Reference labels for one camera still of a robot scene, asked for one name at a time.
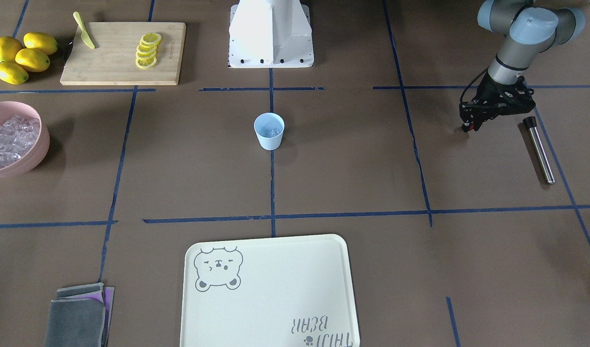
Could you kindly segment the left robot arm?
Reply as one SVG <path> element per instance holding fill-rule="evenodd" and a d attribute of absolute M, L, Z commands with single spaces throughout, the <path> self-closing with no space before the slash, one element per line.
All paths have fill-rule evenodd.
<path fill-rule="evenodd" d="M 535 107 L 534 90 L 524 71 L 538 53 L 575 39 L 586 17 L 576 7 L 549 9 L 532 0 L 486 0 L 478 11 L 480 27 L 502 33 L 504 42 L 493 62 L 477 77 L 479 85 L 470 101 L 459 101 L 462 131 L 478 131 L 498 116 L 528 114 Z"/>

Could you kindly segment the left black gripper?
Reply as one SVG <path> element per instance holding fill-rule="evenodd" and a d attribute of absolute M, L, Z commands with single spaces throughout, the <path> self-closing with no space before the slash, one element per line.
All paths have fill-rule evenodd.
<path fill-rule="evenodd" d="M 482 77 L 475 97 L 467 102 L 463 101 L 464 94 L 477 79 Z M 459 116 L 462 128 L 469 127 L 477 132 L 485 121 L 494 120 L 498 116 L 513 116 L 528 114 L 535 107 L 533 100 L 535 91 L 525 84 L 525 77 L 518 75 L 512 85 L 504 85 L 493 80 L 489 73 L 482 72 L 476 76 L 463 90 L 459 101 Z"/>

